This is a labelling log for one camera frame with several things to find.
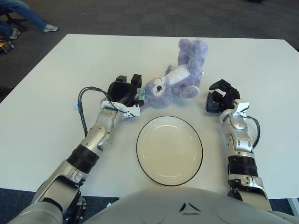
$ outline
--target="white plate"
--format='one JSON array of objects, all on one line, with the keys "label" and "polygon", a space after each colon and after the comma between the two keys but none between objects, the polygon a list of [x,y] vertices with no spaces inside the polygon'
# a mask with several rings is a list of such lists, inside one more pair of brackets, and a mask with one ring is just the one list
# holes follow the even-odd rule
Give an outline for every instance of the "white plate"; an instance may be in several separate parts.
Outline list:
[{"label": "white plate", "polygon": [[182,119],[163,116],[148,122],[137,140],[137,157],[155,182],[177,186],[192,179],[202,162],[202,144],[196,131]]}]

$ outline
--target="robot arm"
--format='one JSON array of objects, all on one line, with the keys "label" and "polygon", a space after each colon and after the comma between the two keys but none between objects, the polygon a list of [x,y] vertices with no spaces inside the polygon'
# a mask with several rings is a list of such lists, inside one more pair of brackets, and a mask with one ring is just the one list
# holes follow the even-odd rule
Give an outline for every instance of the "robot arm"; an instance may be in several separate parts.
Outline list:
[{"label": "robot arm", "polygon": [[[70,219],[76,223],[76,220],[83,218],[80,214],[74,214],[77,213],[76,207],[80,198],[82,199],[80,186],[86,181],[103,150],[112,143],[114,128],[119,125],[123,116],[140,115],[139,105],[134,105],[133,100],[136,89],[141,86],[141,76],[134,75],[130,84],[126,82],[126,77],[121,78],[118,77],[108,91],[112,100],[117,102],[102,103],[103,109],[86,137],[40,186],[32,204],[10,223],[60,224]],[[114,92],[120,92],[121,88],[122,95],[115,95]]]},{"label": "robot arm", "polygon": [[207,97],[208,112],[222,112],[219,119],[225,136],[225,148],[228,154],[228,184],[231,191],[228,196],[251,204],[257,208],[272,211],[263,181],[258,177],[257,167],[248,127],[245,123],[249,102],[240,100],[237,89],[223,79],[210,87],[226,92],[223,97],[214,91]]}]

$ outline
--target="teddy bear face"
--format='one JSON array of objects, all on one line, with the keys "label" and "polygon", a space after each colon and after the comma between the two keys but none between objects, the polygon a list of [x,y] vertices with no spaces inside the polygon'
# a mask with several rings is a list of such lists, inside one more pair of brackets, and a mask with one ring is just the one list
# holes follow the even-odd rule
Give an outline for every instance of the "teddy bear face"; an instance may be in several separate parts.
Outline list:
[{"label": "teddy bear face", "polygon": [[173,99],[167,76],[156,77],[145,85],[146,99],[155,104],[166,105]]}]

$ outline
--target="teddy bear leg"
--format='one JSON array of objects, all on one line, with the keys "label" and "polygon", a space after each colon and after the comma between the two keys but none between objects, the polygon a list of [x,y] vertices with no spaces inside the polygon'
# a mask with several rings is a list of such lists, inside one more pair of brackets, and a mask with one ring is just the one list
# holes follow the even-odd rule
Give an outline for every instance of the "teddy bear leg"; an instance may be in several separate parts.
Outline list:
[{"label": "teddy bear leg", "polygon": [[174,94],[180,98],[194,98],[199,94],[199,89],[195,85],[190,85],[175,89]]},{"label": "teddy bear leg", "polygon": [[187,68],[192,76],[201,74],[202,65],[205,62],[207,54],[207,44],[201,40],[193,41],[190,48],[189,61]]},{"label": "teddy bear leg", "polygon": [[178,65],[188,64],[189,52],[192,46],[192,41],[188,39],[180,39],[178,43],[179,54],[178,54]]}]

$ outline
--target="white table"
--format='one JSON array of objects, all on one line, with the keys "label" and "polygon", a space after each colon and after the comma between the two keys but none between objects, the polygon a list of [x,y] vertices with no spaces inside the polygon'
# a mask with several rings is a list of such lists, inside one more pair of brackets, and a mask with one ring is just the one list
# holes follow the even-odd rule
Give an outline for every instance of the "white table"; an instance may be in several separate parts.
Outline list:
[{"label": "white table", "polygon": [[[0,187],[36,191],[84,137],[73,109],[79,91],[90,85],[107,90],[117,76],[129,81],[134,73],[145,84],[177,64],[179,39],[67,35],[0,104]],[[219,115],[205,111],[208,87],[223,78],[250,102],[248,115],[260,121],[255,155],[269,198],[299,197],[298,52],[284,40],[202,39],[209,52],[200,95],[123,122],[82,187],[84,195],[122,197],[159,186],[140,168],[135,144],[143,125],[161,115],[184,119],[202,141],[202,166],[183,186],[226,194],[228,160]],[[83,98],[88,127],[102,98],[97,92]],[[254,123],[248,124],[255,133]]]}]

